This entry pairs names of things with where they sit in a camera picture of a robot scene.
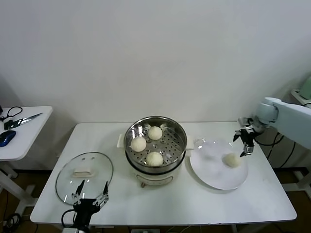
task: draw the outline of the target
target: stainless steel rim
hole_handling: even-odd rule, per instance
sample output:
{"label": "stainless steel rim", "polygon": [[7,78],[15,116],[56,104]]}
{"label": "stainless steel rim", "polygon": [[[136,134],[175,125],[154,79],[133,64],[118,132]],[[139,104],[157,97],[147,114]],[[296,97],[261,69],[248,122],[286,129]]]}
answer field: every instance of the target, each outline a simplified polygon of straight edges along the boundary
{"label": "stainless steel rim", "polygon": [[[151,140],[148,130],[152,126],[159,126],[163,136],[159,140]],[[147,142],[145,150],[135,152],[130,148],[131,141],[135,137],[144,137]],[[138,171],[145,174],[164,174],[179,166],[184,159],[187,145],[187,136],[184,129],[174,120],[163,116],[150,116],[135,122],[126,131],[124,148],[129,163]],[[163,164],[158,167],[150,167],[145,159],[150,152],[159,152],[163,157]]]}
{"label": "stainless steel rim", "polygon": [[109,179],[109,181],[108,181],[108,186],[110,185],[111,180],[112,180],[112,177],[113,177],[113,173],[114,173],[114,167],[113,167],[113,163],[112,163],[111,159],[110,159],[107,155],[105,155],[105,154],[103,154],[103,153],[100,153],[100,152],[95,152],[95,151],[91,151],[91,152],[86,152],[86,153],[79,154],[79,155],[75,156],[74,158],[70,159],[70,160],[62,167],[62,169],[59,171],[59,173],[57,174],[56,182],[55,182],[55,192],[56,192],[57,197],[61,200],[62,203],[66,204],[66,205],[70,205],[70,204],[68,204],[68,203],[66,203],[66,202],[63,202],[62,198],[58,195],[58,192],[57,192],[57,181],[58,181],[59,175],[61,174],[61,172],[64,170],[64,168],[65,168],[72,160],[74,160],[75,158],[77,158],[77,157],[79,157],[79,156],[81,156],[81,155],[90,154],[90,153],[95,153],[95,154],[103,155],[103,156],[105,156],[105,157],[110,161],[110,163],[111,163],[111,168],[112,168],[112,172],[111,172],[110,179]]}

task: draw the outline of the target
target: electric steamer pot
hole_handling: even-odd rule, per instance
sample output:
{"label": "electric steamer pot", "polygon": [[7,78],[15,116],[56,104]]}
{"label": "electric steamer pot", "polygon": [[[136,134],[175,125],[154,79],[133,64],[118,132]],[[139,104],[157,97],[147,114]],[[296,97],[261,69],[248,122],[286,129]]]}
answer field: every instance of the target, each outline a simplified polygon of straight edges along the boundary
{"label": "electric steamer pot", "polygon": [[[148,130],[152,126],[162,129],[159,140],[151,140]],[[135,152],[131,149],[131,141],[135,137],[144,137],[147,142],[145,150]],[[124,148],[128,162],[134,168],[134,173],[141,181],[142,187],[147,185],[162,185],[173,180],[173,175],[180,168],[185,158],[187,136],[184,129],[174,120],[163,116],[150,116],[135,122],[124,136]],[[150,152],[159,152],[163,156],[161,166],[152,167],[146,163]]]}

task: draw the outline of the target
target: glass lid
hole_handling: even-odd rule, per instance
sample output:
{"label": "glass lid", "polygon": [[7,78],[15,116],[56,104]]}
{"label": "glass lid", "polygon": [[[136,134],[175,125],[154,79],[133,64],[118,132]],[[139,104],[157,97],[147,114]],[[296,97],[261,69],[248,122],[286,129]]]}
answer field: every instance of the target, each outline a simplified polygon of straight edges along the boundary
{"label": "glass lid", "polygon": [[107,155],[99,152],[80,154],[59,172],[55,185],[57,196],[62,202],[73,205],[72,194],[84,180],[79,198],[95,199],[103,193],[106,182],[110,184],[112,175],[113,164]]}

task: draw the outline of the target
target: robotic arm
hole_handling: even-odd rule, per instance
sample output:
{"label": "robotic arm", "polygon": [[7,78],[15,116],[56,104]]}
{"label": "robotic arm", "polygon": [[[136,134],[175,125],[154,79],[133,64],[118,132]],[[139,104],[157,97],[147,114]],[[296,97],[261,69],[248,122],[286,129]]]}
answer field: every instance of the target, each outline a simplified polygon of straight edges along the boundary
{"label": "robotic arm", "polygon": [[[81,191],[83,189],[85,180],[78,186],[75,193],[72,193],[74,199],[73,211],[77,216],[74,219],[74,223],[71,227],[65,227],[63,233],[89,233],[88,228],[93,214],[100,211],[101,208],[109,201],[108,195],[108,182],[106,182],[103,193],[96,199],[80,198]],[[62,215],[62,225],[64,226],[63,218],[66,212]]]}
{"label": "robotic arm", "polygon": [[310,108],[267,97],[259,104],[254,117],[239,118],[239,123],[241,129],[236,131],[233,141],[240,137],[244,143],[240,157],[253,152],[254,139],[270,126],[305,148],[311,149]]}

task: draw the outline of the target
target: white plate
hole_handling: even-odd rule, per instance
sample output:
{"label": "white plate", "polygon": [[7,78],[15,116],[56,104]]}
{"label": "white plate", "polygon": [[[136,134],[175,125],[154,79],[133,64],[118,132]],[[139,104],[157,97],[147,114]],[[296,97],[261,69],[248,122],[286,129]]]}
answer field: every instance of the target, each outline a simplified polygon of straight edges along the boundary
{"label": "white plate", "polygon": [[242,149],[222,139],[198,140],[191,151],[190,163],[195,174],[204,183],[221,190],[236,189],[247,178],[247,158],[242,157],[241,165],[236,168],[227,166],[222,159],[229,153],[239,156],[241,151]]}

